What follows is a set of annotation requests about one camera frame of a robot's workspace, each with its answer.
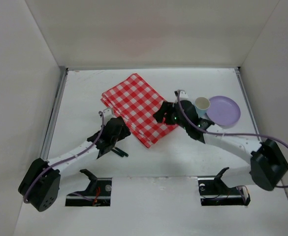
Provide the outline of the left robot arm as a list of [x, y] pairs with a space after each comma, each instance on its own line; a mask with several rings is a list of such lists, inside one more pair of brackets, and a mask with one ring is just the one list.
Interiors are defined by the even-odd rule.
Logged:
[[43, 160], [34, 160], [18, 192], [24, 203], [37, 211], [47, 210], [60, 195], [100, 193], [98, 178], [87, 169], [87, 165], [109, 153], [118, 141], [130, 135], [130, 130], [121, 117], [102, 121], [101, 129], [77, 148], [66, 154]]

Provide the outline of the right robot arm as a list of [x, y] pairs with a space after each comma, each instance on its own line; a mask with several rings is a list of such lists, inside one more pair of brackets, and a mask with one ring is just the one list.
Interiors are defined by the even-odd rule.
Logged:
[[153, 117], [158, 123], [176, 124], [185, 129], [190, 138], [221, 148], [247, 163], [236, 169], [223, 168], [214, 177], [218, 188], [255, 184], [263, 190], [272, 191], [288, 171], [288, 163], [274, 141], [266, 139], [260, 142], [223, 133], [212, 121], [199, 118], [188, 100], [176, 103], [164, 101]]

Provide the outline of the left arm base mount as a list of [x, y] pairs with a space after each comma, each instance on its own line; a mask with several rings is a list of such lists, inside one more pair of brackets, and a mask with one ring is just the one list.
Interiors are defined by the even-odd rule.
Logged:
[[98, 178], [87, 169], [80, 170], [88, 178], [83, 191], [68, 194], [66, 207], [109, 207], [111, 204], [112, 178]]

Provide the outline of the red checkered cloth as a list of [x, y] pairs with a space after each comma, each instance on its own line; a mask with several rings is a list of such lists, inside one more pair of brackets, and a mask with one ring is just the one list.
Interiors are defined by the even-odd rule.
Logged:
[[101, 101], [123, 118], [131, 133], [146, 148], [177, 128], [177, 125], [157, 123], [153, 118], [165, 99], [137, 73], [103, 92]]

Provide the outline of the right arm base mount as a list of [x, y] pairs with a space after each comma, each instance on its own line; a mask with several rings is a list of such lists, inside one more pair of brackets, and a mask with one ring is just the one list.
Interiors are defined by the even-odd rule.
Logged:
[[198, 177], [198, 190], [202, 206], [248, 206], [251, 197], [244, 185], [228, 187], [223, 181], [223, 174], [229, 167], [223, 168], [215, 176]]

